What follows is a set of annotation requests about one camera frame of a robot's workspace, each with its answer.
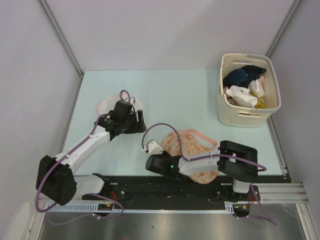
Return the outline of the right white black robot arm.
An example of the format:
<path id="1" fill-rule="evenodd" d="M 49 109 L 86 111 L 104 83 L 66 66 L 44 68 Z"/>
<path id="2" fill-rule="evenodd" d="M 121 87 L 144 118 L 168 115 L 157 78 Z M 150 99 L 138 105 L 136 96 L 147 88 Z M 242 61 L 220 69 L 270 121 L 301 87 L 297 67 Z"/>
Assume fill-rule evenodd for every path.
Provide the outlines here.
<path id="1" fill-rule="evenodd" d="M 250 184 L 258 178 L 258 151 L 228 140 L 220 142 L 217 150 L 195 156 L 172 156 L 154 140 L 144 150 L 149 154 L 145 169 L 170 178 L 191 177 L 201 172 L 217 171 L 232 178 L 231 196 L 242 201 L 248 196 Z"/>

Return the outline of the floral orange bra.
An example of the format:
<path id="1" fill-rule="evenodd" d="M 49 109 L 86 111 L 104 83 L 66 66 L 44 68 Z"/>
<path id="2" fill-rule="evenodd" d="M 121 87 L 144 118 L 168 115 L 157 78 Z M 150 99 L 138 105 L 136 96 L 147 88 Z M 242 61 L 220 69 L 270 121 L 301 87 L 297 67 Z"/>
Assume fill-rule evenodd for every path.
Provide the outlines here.
<path id="1" fill-rule="evenodd" d="M 194 129 L 182 130 L 178 131 L 178 133 L 184 155 L 193 156 L 208 153 L 218 147 L 218 143 L 215 140 Z M 175 132 L 171 132 L 163 139 L 161 147 L 173 157 L 181 155 L 179 140 Z M 201 171 L 194 173 L 189 178 L 198 184 L 206 185 L 214 181 L 218 174 L 219 172 L 216 170 Z"/>

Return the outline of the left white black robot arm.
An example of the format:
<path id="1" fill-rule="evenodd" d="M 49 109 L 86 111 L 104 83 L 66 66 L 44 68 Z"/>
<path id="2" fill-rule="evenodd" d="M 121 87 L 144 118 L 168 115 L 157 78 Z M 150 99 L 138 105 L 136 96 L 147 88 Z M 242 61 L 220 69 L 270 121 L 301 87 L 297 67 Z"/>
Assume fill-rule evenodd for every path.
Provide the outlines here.
<path id="1" fill-rule="evenodd" d="M 143 104 L 137 98 L 118 100 L 108 113 L 101 114 L 93 129 L 71 148 L 54 157 L 44 156 L 40 162 L 36 180 L 36 197 L 45 195 L 56 205 L 64 206 L 73 198 L 94 194 L 105 200 L 111 188 L 97 174 L 76 177 L 75 173 L 99 148 L 123 134 L 146 131 Z"/>

